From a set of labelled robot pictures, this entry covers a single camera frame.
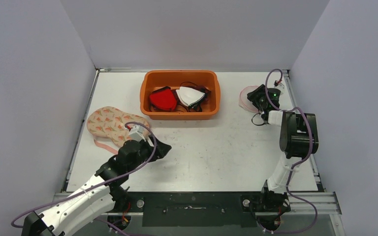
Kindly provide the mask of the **white mesh laundry bag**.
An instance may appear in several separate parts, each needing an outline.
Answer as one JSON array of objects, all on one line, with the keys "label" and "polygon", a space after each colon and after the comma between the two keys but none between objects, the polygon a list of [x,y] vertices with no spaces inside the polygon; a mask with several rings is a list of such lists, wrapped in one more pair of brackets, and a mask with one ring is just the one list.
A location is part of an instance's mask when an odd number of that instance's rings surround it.
[{"label": "white mesh laundry bag", "polygon": [[248,100],[247,95],[248,93],[257,89],[258,86],[247,86],[241,90],[239,94],[238,105],[243,108],[244,110],[251,112],[251,113],[259,113],[259,110],[252,104],[251,101]]}]

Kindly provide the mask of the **white bra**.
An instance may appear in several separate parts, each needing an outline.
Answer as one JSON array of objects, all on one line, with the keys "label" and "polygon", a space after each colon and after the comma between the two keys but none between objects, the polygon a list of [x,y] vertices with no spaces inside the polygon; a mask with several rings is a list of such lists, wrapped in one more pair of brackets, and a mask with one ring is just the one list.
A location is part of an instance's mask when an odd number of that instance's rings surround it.
[{"label": "white bra", "polygon": [[202,102],[206,97],[206,93],[190,87],[180,87],[175,92],[179,101],[188,108]]}]

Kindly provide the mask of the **orange plastic tub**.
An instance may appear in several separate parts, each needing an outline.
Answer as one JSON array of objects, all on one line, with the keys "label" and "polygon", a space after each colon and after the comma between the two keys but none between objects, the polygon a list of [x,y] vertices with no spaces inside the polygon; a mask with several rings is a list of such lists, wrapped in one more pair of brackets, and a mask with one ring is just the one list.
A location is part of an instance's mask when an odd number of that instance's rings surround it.
[{"label": "orange plastic tub", "polygon": [[[149,95],[163,87],[178,89],[192,82],[210,91],[207,101],[201,103],[201,112],[155,111],[149,102]],[[142,82],[140,89],[140,110],[153,120],[208,120],[220,109],[221,89],[217,75],[210,70],[152,70]]]}]

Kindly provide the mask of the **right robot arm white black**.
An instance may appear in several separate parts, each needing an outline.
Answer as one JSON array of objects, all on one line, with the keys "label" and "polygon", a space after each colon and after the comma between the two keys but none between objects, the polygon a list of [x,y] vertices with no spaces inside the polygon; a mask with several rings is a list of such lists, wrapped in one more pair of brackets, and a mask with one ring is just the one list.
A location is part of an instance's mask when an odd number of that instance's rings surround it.
[{"label": "right robot arm white black", "polygon": [[279,147],[281,156],[265,187],[276,194],[287,192],[290,182],[302,163],[316,153],[319,142],[316,115],[279,109],[281,91],[260,85],[247,93],[247,100],[258,109],[262,125],[276,125],[281,128]]}]

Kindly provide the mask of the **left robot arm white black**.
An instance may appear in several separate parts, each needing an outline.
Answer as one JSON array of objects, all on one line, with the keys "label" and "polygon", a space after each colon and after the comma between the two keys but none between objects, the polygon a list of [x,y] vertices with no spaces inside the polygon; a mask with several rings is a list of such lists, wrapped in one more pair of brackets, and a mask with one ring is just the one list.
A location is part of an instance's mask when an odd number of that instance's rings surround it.
[{"label": "left robot arm white black", "polygon": [[71,236],[99,215],[127,209],[131,200],[122,188],[129,175],[143,164],[164,158],[172,147],[154,136],[149,140],[129,140],[79,189],[51,208],[32,211],[22,226],[24,236]]}]

